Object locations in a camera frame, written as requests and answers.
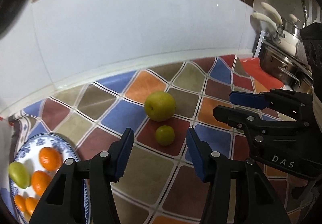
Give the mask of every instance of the plate of fruit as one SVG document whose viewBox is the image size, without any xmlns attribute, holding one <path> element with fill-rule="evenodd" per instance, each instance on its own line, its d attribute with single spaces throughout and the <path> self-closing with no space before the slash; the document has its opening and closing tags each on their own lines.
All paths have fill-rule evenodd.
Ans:
<svg viewBox="0 0 322 224">
<path fill-rule="evenodd" d="M 39 199 L 62 163 L 79 158 L 70 144 L 53 133 L 41 133 L 25 142 L 9 165 L 11 195 L 24 224 L 28 224 Z M 87 182 L 84 180 L 86 223 L 90 219 Z"/>
</svg>

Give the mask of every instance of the red cloth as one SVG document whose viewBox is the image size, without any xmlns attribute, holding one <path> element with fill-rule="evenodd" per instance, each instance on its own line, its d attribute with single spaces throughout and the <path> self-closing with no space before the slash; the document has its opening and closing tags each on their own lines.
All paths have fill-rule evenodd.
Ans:
<svg viewBox="0 0 322 224">
<path fill-rule="evenodd" d="M 241 59 L 242 66 L 250 76 L 263 84 L 268 90 L 275 88 L 280 89 L 284 86 L 283 82 L 264 72 L 260 67 L 259 58 Z"/>
</svg>

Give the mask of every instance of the green fruit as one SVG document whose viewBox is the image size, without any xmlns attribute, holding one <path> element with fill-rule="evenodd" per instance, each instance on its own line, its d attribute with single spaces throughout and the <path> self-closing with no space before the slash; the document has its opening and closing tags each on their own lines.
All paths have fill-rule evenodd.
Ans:
<svg viewBox="0 0 322 224">
<path fill-rule="evenodd" d="M 160 126 L 156 130 L 156 141 L 162 146 L 170 145 L 174 142 L 175 134 L 170 126 Z"/>
<path fill-rule="evenodd" d="M 156 91 L 146 98 L 144 110 L 151 120 L 166 121 L 175 112 L 175 100 L 167 92 Z"/>
<path fill-rule="evenodd" d="M 9 176 L 22 189 L 30 185 L 30 175 L 20 162 L 14 161 L 9 165 Z"/>
</svg>

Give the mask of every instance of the oval plate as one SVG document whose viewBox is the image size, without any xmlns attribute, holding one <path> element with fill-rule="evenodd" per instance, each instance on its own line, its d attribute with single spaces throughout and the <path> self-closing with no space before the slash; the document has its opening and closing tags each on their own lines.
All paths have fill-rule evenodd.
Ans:
<svg viewBox="0 0 322 224">
<path fill-rule="evenodd" d="M 30 174 L 30 177 L 37 170 L 45 171 L 51 177 L 53 177 L 54 174 L 56 173 L 56 171 L 51 171 L 51 172 L 46 171 L 39 163 L 38 154 L 43 147 L 55 148 L 62 155 L 62 161 L 65 161 L 68 158 L 73 158 L 75 159 L 75 161 L 79 161 L 79 158 L 75 153 L 75 151 L 73 150 L 73 148 L 71 147 L 71 145 L 63 138 L 53 133 L 41 133 L 28 139 L 21 146 L 21 148 L 17 152 L 16 157 L 14 159 L 14 161 L 18 161 L 26 167 L 27 171 Z M 19 194 L 24 198 L 34 197 L 34 198 L 40 199 L 40 197 L 36 195 L 31 185 L 26 189 L 22 189 L 18 187 L 12 181 L 12 179 L 10 179 L 10 186 L 11 186 L 11 196 L 13 198 L 15 195 Z M 84 206 L 85 206 L 85 217 L 86 217 L 87 224 L 89 223 L 89 220 L 90 220 L 89 204 L 90 204 L 90 200 L 87 193 L 87 181 L 84 180 Z M 23 220 L 24 224 L 28 224 L 28 222 L 24 218 L 23 212 L 21 212 L 18 209 L 17 211 L 19 213 L 20 218 Z"/>
</svg>

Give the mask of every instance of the cream-colored handle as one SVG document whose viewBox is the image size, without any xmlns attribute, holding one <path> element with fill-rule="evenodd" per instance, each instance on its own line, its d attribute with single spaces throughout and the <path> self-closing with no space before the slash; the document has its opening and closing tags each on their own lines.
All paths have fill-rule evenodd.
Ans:
<svg viewBox="0 0 322 224">
<path fill-rule="evenodd" d="M 277 24 L 280 24 L 280 25 L 283 24 L 281 15 L 277 12 L 277 10 L 273 6 L 271 6 L 266 2 L 261 2 L 260 4 L 265 10 L 269 11 L 274 16 Z"/>
<path fill-rule="evenodd" d="M 265 21 L 265 22 L 271 24 L 273 26 L 274 31 L 277 32 L 276 23 L 273 22 L 273 20 L 270 17 L 267 17 L 266 15 L 261 14 L 261 13 L 258 13 L 258 12 L 253 12 L 251 14 L 251 16 L 253 16 L 253 18 L 255 18 L 255 19 L 258 19 L 258 20 L 261 20 L 261 21 Z"/>
</svg>

